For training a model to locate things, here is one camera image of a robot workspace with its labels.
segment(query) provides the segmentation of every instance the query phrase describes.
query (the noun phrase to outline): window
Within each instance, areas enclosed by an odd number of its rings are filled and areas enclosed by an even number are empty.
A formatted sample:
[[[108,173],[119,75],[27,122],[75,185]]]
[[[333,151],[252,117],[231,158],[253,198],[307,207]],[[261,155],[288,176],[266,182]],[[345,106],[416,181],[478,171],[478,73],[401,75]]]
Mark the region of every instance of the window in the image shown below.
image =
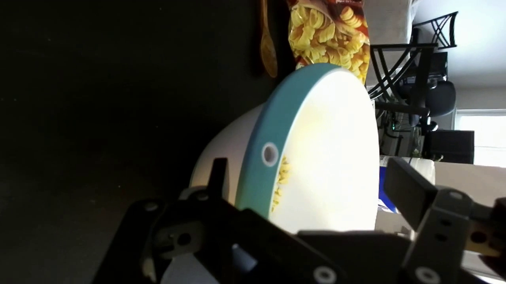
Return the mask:
[[[475,165],[506,168],[506,111],[457,111],[456,130],[475,132]]]

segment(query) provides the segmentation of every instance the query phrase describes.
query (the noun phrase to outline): screw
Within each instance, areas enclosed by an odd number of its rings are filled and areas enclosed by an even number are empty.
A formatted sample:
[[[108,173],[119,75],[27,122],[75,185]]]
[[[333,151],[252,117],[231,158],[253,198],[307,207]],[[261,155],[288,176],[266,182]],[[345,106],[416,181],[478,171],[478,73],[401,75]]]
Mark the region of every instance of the screw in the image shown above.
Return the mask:
[[[209,201],[209,195],[204,192],[200,192],[198,195],[195,195],[197,201]]]
[[[416,278],[424,284],[440,284],[442,278],[440,275],[429,269],[429,267],[420,267],[415,270]]]
[[[318,284],[333,284],[337,282],[336,272],[329,267],[317,267],[314,277]]]
[[[157,211],[159,211],[159,204],[155,204],[155,203],[148,203],[148,204],[144,204],[144,211],[146,211],[146,212],[157,212]]]
[[[450,196],[454,198],[454,199],[462,199],[462,198],[464,198],[464,196],[462,196],[461,193],[457,193],[457,192],[450,193]]]

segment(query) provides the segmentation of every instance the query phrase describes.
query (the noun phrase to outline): teal bowl rim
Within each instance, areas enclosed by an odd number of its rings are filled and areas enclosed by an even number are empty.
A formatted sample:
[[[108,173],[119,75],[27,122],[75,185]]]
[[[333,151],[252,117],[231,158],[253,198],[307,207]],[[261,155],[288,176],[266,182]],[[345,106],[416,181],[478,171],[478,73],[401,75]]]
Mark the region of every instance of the teal bowl rim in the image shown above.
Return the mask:
[[[239,176],[238,209],[269,218],[274,182],[290,130],[314,86],[336,65],[310,65],[290,75],[271,95],[253,128]]]

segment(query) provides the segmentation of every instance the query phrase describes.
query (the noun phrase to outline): black mechanical part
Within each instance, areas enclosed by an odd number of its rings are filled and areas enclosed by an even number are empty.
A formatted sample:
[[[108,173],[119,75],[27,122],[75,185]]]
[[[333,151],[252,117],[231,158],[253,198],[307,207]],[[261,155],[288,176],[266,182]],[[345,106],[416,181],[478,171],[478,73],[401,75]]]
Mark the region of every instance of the black mechanical part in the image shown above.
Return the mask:
[[[461,269],[470,240],[503,240],[503,201],[489,209],[454,190],[437,190],[407,163],[391,160],[386,192],[416,228],[416,240],[382,233],[290,236],[252,211],[222,199],[227,160],[206,192],[165,207],[133,206],[95,283],[160,283],[171,259],[195,255],[220,283],[483,283]],[[505,275],[505,252],[486,263]]]

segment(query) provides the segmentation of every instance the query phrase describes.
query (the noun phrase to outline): dark background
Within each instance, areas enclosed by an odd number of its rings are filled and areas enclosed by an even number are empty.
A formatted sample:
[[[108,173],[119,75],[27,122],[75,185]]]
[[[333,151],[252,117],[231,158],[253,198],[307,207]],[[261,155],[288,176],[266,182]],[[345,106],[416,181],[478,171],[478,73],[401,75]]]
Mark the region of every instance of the dark background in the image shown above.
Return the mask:
[[[0,4],[0,283],[91,283],[129,206],[174,199],[261,105],[258,2]],[[271,4],[282,76],[288,13]]]

